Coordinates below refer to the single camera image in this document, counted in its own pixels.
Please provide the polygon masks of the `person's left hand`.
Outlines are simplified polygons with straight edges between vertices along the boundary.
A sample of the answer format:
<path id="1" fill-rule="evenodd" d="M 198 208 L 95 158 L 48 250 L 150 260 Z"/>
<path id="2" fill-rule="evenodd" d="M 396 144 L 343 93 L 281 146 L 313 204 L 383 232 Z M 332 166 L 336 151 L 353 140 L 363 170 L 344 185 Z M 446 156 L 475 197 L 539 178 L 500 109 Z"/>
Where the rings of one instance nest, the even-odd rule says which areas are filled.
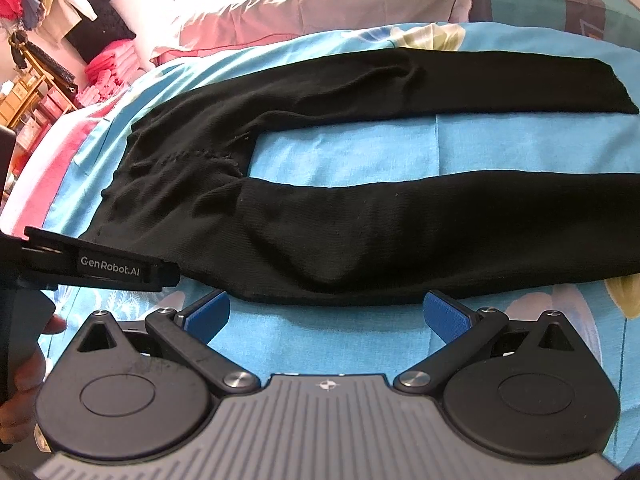
<path id="1" fill-rule="evenodd" d="M 47 361 L 37 344 L 32 356 L 14 374 L 14 395 L 1 405 L 1 442 L 24 441 L 35 427 L 35 402 L 46 376 Z"/>

